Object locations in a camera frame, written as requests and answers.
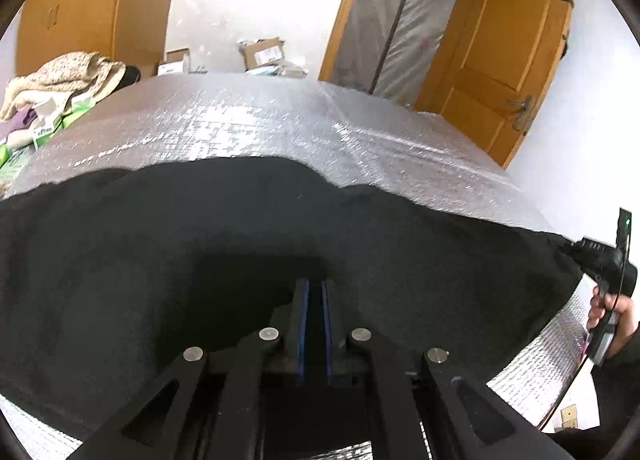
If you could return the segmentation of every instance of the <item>cabinet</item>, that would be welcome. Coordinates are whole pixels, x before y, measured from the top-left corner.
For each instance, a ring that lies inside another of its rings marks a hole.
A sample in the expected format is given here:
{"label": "cabinet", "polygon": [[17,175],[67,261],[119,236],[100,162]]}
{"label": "cabinet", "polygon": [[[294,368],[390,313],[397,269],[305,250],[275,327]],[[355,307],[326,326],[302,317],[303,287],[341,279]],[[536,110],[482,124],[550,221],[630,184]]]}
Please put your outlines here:
{"label": "cabinet", "polygon": [[34,72],[73,50],[97,50],[152,76],[164,56],[171,0],[26,0],[16,71]]}

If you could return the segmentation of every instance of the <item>metal screw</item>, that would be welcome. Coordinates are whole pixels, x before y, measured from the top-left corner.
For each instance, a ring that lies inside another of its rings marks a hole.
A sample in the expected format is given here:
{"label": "metal screw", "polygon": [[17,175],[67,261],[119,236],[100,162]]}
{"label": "metal screw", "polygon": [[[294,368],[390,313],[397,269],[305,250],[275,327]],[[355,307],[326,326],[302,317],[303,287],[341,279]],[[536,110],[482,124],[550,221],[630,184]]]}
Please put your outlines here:
{"label": "metal screw", "polygon": [[182,357],[184,357],[184,360],[189,362],[200,361],[203,355],[204,355],[204,352],[202,351],[202,348],[200,348],[199,346],[192,346],[190,348],[187,348],[187,350],[185,350],[184,352],[182,352]]}
{"label": "metal screw", "polygon": [[278,332],[277,328],[273,328],[273,326],[268,326],[260,330],[260,333],[258,335],[260,336],[260,339],[262,339],[263,341],[273,341],[274,339],[278,338],[278,336],[280,335],[280,332]]}
{"label": "metal screw", "polygon": [[447,360],[447,357],[449,357],[449,352],[442,348],[432,348],[427,352],[428,360],[433,363],[444,363],[444,361]]}
{"label": "metal screw", "polygon": [[371,339],[371,332],[366,328],[356,328],[351,330],[351,337],[354,341],[368,341]]}

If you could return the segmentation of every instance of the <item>human hand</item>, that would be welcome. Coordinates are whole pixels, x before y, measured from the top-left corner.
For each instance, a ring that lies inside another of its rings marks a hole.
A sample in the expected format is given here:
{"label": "human hand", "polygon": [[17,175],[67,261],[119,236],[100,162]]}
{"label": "human hand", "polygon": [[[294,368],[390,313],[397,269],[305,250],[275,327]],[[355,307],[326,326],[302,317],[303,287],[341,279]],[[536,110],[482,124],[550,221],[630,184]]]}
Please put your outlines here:
{"label": "human hand", "polygon": [[[593,288],[593,297],[591,298],[591,310],[589,311],[589,319],[587,320],[587,328],[591,330],[596,328],[600,320],[604,317],[605,308],[611,310],[616,300],[615,294],[607,293],[604,299],[599,296],[600,289]],[[613,357],[620,352],[622,348],[631,341],[631,338],[638,329],[638,320],[636,319],[636,307],[633,300],[620,294],[616,303],[616,312],[618,312],[618,326],[613,341],[607,350],[607,358]]]}

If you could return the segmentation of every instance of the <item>beige knitted fabric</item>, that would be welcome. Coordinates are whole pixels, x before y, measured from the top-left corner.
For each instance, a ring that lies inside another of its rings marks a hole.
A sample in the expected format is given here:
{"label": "beige knitted fabric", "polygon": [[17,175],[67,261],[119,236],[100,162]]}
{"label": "beige knitted fabric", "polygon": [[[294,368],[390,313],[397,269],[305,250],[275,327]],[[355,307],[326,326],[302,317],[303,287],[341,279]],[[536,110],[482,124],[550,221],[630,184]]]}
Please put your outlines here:
{"label": "beige knitted fabric", "polygon": [[107,97],[117,87],[126,65],[112,62],[98,52],[69,52],[45,63],[37,72],[25,77],[13,78],[6,86],[0,120],[11,119],[25,104],[34,98],[46,96],[46,92],[64,97],[68,94],[89,92],[96,102]]}

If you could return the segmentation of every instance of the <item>blue strip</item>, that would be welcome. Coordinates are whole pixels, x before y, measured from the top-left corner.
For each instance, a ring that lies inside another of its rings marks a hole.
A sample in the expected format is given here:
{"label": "blue strip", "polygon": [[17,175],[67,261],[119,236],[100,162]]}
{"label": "blue strip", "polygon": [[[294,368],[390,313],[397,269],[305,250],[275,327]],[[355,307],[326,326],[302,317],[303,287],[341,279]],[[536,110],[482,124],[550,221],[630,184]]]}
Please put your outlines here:
{"label": "blue strip", "polygon": [[298,386],[305,379],[305,336],[306,311],[309,303],[309,281],[305,281],[305,293],[302,297],[302,315],[300,316],[300,334],[298,336]]}
{"label": "blue strip", "polygon": [[334,361],[333,347],[331,341],[331,320],[329,318],[329,300],[326,291],[326,282],[322,282],[322,308],[324,309],[324,344],[326,346],[326,382],[329,386],[333,384]]}

